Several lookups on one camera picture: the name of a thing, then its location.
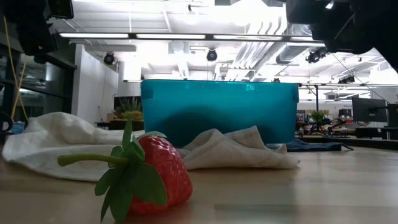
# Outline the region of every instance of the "blue plastic container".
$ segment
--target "blue plastic container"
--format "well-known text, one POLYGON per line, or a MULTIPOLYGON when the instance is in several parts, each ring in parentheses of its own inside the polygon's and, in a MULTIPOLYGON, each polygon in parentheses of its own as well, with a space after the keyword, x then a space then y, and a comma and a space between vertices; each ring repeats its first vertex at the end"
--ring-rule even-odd
POLYGON ((175 147, 203 131, 256 125, 264 143, 294 138, 299 88, 294 83, 144 80, 145 131, 160 131, 175 147))

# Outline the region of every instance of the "cloth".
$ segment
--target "cloth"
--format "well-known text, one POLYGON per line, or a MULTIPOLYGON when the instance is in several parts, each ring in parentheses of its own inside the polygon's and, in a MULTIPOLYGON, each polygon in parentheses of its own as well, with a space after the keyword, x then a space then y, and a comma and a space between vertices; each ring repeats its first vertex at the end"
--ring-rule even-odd
MULTIPOLYGON (((2 156, 7 162, 16 162, 54 177, 98 181, 108 170, 107 163, 81 161, 60 167, 57 157, 80 153, 110 155, 114 146, 121 145, 122 137, 123 131, 95 128, 71 114, 50 113, 29 119, 22 134, 10 136, 2 156)), ((177 150, 188 170, 209 167, 293 169, 299 163, 286 154, 285 145, 275 150, 266 148, 256 127, 228 134, 211 129, 177 150)))
POLYGON ((299 139, 294 139, 291 143, 286 144, 288 152, 317 152, 317 151, 340 151, 344 146, 347 149, 354 150, 351 147, 339 142, 329 142, 324 144, 310 144, 299 139))

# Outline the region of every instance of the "potted plant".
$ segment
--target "potted plant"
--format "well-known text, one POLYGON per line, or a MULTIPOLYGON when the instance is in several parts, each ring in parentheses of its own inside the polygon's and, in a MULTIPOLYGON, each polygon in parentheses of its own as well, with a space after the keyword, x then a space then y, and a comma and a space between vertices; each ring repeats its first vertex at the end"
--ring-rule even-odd
POLYGON ((109 130, 123 130, 130 119, 133 131, 144 129, 144 113, 138 98, 120 100, 120 106, 113 113, 117 118, 109 122, 109 130))
POLYGON ((314 111, 312 113, 312 119, 317 124, 317 129, 322 125, 323 120, 325 119, 325 115, 322 111, 314 111))

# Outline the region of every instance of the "red strawberry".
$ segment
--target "red strawberry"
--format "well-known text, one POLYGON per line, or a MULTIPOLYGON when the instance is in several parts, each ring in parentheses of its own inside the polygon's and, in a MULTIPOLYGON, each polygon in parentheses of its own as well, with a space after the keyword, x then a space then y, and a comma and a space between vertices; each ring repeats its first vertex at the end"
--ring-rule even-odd
POLYGON ((145 161, 153 165, 160 174, 166 189, 167 203, 154 205, 134 198, 130 211, 137 214, 154 214, 188 200, 192 194, 192 183, 182 158, 177 150, 164 138, 146 136, 139 140, 145 151, 145 161))

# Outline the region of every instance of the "table surface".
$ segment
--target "table surface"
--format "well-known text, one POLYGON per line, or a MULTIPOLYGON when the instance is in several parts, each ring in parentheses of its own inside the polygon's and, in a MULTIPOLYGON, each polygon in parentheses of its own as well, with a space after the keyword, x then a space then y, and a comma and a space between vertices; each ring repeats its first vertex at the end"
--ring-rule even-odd
MULTIPOLYGON (((127 223, 397 223, 398 151, 290 154, 301 160, 295 170, 192 171, 189 201, 127 223)), ((0 159, 1 223, 100 223, 94 186, 0 159)), ((103 223, 114 223, 109 211, 103 223)))

